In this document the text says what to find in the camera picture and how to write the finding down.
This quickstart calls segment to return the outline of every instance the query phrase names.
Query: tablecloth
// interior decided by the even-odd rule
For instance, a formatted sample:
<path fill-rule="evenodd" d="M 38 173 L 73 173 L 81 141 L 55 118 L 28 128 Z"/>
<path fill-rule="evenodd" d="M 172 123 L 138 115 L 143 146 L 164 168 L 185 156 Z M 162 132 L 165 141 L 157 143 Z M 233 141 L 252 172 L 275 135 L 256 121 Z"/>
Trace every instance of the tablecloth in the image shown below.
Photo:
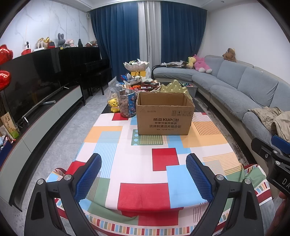
<path fill-rule="evenodd" d="M 228 180 L 249 178 L 260 205 L 271 200 L 269 183 L 258 165 L 244 169 L 232 148 L 203 112 L 194 112 L 188 135 L 139 135 L 136 116 L 101 114 L 66 174 L 85 164 L 93 153 L 101 170 L 80 206 L 93 227 L 107 235 L 188 235 L 208 203 L 202 199 L 185 161 L 195 153 L 214 174 Z M 47 181 L 60 180 L 54 171 Z M 65 212 L 56 200 L 61 216 Z M 216 232 L 229 213 L 228 199 Z"/>

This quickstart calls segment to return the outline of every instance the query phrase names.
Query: white scalloped bowl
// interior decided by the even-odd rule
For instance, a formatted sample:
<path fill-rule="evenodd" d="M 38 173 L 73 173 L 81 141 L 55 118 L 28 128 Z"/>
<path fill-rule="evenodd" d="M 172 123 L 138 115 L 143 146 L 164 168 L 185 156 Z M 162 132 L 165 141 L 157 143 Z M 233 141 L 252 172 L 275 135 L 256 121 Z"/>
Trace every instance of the white scalloped bowl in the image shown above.
<path fill-rule="evenodd" d="M 144 71 L 149 66 L 150 62 L 140 62 L 137 64 L 129 65 L 127 62 L 124 63 L 124 67 L 128 71 Z"/>

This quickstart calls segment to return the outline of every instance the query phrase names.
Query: gray sofa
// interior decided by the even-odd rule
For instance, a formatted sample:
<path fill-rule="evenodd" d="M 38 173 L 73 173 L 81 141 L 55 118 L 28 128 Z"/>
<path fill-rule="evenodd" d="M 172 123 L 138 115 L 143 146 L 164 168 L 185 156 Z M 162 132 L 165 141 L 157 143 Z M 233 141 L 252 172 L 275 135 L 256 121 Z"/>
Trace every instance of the gray sofa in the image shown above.
<path fill-rule="evenodd" d="M 193 82 L 198 91 L 225 117 L 253 154 L 257 163 L 268 173 L 265 161 L 251 149 L 251 141 L 259 137 L 271 145 L 272 134 L 259 118 L 248 109 L 263 106 L 290 110 L 290 85 L 279 77 L 251 64 L 224 60 L 208 55 L 205 62 L 211 74 L 193 69 L 160 67 L 153 71 L 159 82 L 173 79 Z"/>

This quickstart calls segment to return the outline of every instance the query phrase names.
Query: red heart balloon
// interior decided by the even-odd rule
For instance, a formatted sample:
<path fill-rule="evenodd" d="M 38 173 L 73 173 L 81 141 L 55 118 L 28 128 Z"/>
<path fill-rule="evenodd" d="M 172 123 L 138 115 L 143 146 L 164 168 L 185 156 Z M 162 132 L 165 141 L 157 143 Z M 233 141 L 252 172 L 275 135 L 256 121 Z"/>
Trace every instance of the red heart balloon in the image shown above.
<path fill-rule="evenodd" d="M 13 59 L 13 51 L 9 50 L 5 44 L 0 46 L 0 65 Z"/>
<path fill-rule="evenodd" d="M 0 91 L 5 89 L 11 82 L 11 74 L 8 71 L 0 70 Z"/>

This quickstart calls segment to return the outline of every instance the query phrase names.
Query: gray tile floor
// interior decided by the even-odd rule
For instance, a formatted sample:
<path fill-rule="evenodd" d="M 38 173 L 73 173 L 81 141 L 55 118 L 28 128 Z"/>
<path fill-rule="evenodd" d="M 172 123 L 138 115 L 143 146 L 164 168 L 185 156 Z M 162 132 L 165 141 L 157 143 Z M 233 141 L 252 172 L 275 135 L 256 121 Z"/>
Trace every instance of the gray tile floor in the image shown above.
<path fill-rule="evenodd" d="M 236 153 L 240 163 L 247 165 L 247 159 L 228 130 L 223 126 L 223 124 L 214 113 L 212 113 L 210 110 L 206 110 L 207 105 L 201 99 L 196 97 L 196 101 L 220 129 Z M 84 107 L 81 107 L 58 133 L 55 140 L 44 154 L 35 173 L 33 174 L 22 203 L 23 212 L 18 211 L 14 207 L 10 207 L 7 203 L 3 202 L 2 199 L 0 199 L 0 210 L 17 235 L 24 235 L 26 211 L 36 181 L 40 178 L 46 179 L 51 171 L 57 167 L 62 167 L 64 169 L 69 167 L 70 163 L 75 159 L 85 137 L 87 136 L 99 115 L 102 113 L 106 104 L 106 95 L 102 96 L 101 91 L 98 91 L 93 97 L 87 100 L 87 104 Z M 67 221 L 63 222 L 67 232 L 71 235 L 74 235 L 69 226 L 69 223 Z"/>

